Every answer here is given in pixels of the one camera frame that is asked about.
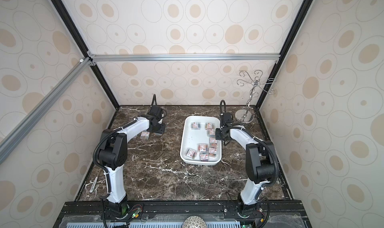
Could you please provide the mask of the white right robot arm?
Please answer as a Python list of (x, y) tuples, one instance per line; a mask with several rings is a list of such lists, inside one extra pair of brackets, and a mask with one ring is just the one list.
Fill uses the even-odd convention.
[(274, 144), (252, 135), (244, 126), (234, 122), (230, 112), (220, 113), (220, 126), (215, 138), (227, 144), (236, 141), (246, 151), (246, 174), (248, 180), (240, 193), (244, 206), (253, 206), (265, 187), (273, 186), (279, 177), (279, 164)]

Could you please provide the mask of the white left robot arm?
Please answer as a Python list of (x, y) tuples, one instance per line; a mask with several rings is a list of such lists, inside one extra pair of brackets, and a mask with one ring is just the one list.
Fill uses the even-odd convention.
[(144, 115), (134, 118), (114, 130), (104, 130), (93, 153), (93, 163), (104, 171), (107, 194), (102, 200), (121, 204), (126, 199), (123, 181), (123, 166), (128, 158), (128, 142), (142, 132), (163, 134), (167, 111), (151, 105)]

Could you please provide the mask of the white plastic storage tray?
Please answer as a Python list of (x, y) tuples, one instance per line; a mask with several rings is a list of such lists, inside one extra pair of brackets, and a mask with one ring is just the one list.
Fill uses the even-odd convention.
[[(198, 122), (201, 124), (201, 128), (199, 130), (192, 130), (191, 129), (191, 123)], [(215, 137), (208, 137), (207, 136), (207, 130), (205, 129), (205, 123), (214, 123), (215, 128), (218, 128), (220, 125), (220, 121), (217, 118), (214, 117), (203, 117), (203, 116), (189, 116), (185, 120), (183, 135), (182, 135), (182, 143), (180, 148), (180, 157), (182, 160), (190, 165), (203, 165), (203, 166), (214, 166), (218, 164), (222, 159), (222, 143), (220, 141), (217, 141), (217, 146), (210, 146), (210, 138)], [(200, 153), (198, 152), (198, 144), (208, 144), (209, 148), (216, 148), (218, 150), (216, 157), (210, 157), (208, 162), (201, 162), (200, 161)], [(193, 149), (197, 152), (197, 156), (194, 160), (189, 159), (186, 157), (186, 152), (188, 149)]]

